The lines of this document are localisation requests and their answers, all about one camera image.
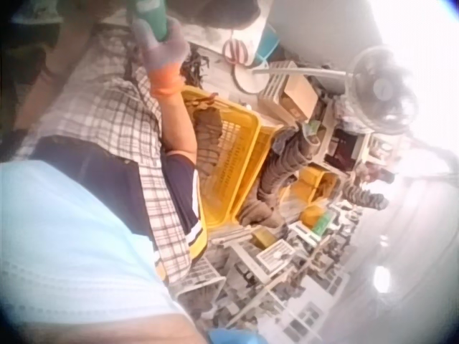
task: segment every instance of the yellow stripe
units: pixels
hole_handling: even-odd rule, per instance
[[[204,211],[202,209],[201,191],[199,190],[199,179],[198,179],[197,189],[198,189],[199,214],[201,217],[202,232],[198,235],[196,241],[189,248],[191,260],[198,257],[207,246],[207,226],[206,226],[206,219],[204,218]]]

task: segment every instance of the checkered shirt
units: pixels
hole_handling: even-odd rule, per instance
[[[161,170],[161,111],[128,29],[100,29],[61,95],[29,131],[14,159],[40,138],[63,135],[98,144],[138,164],[155,248],[170,283],[186,276],[189,246]]]

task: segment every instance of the work glove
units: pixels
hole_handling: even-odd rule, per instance
[[[181,31],[180,23],[167,19],[167,37],[158,42],[150,25],[134,18],[132,29],[142,51],[143,65],[151,83],[151,95],[157,99],[181,92],[184,81],[180,68],[189,53],[189,44]]]

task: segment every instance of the yellow plastic crate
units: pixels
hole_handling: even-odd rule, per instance
[[[222,117],[219,161],[212,175],[200,183],[207,230],[212,231],[231,219],[236,193],[260,131],[260,120],[253,111],[220,97],[201,102],[210,94],[195,87],[185,87],[182,95],[189,111],[210,106],[218,108]]]
[[[253,148],[252,154],[250,155],[249,163],[245,169],[244,176],[242,177],[241,184],[237,190],[236,199],[233,203],[231,215],[232,221],[237,222],[236,215],[241,209],[241,206],[244,204],[245,198],[249,194],[252,185],[258,177],[263,163],[265,162],[266,156],[268,155],[271,149],[271,141],[275,132],[280,128],[278,127],[261,127],[260,132],[258,133],[255,146]]]
[[[300,171],[300,180],[317,188],[327,170],[320,167],[307,166]]]
[[[327,199],[333,192],[338,181],[338,176],[331,172],[325,172],[316,184],[317,187],[306,183],[303,179],[297,180],[291,187],[291,191],[301,200],[311,205],[315,202]]]
[[[302,180],[298,180],[291,186],[291,191],[295,196],[300,200],[306,202],[306,204],[311,204],[315,201],[316,190],[312,185],[305,183]]]

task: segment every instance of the light blue face mask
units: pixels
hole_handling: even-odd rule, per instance
[[[217,328],[207,334],[212,344],[268,344],[261,335],[244,330]]]

